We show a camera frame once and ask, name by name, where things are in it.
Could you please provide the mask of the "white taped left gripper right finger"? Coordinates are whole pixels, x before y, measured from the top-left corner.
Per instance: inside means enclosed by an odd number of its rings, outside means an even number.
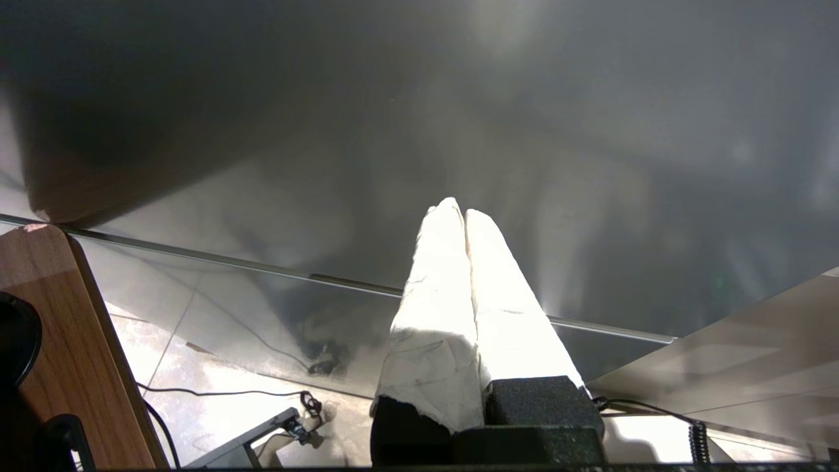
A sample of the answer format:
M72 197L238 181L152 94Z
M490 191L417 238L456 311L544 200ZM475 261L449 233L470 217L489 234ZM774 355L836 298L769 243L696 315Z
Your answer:
M604 422L500 228L469 210L465 238L484 424L456 433L454 460L604 463Z

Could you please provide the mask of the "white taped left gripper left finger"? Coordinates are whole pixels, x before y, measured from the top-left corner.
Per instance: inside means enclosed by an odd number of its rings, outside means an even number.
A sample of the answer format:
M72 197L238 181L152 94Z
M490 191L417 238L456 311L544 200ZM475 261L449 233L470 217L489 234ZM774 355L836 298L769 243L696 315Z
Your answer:
M375 466L447 464L452 439L482 427L477 327L458 202L429 207L390 326L370 415Z

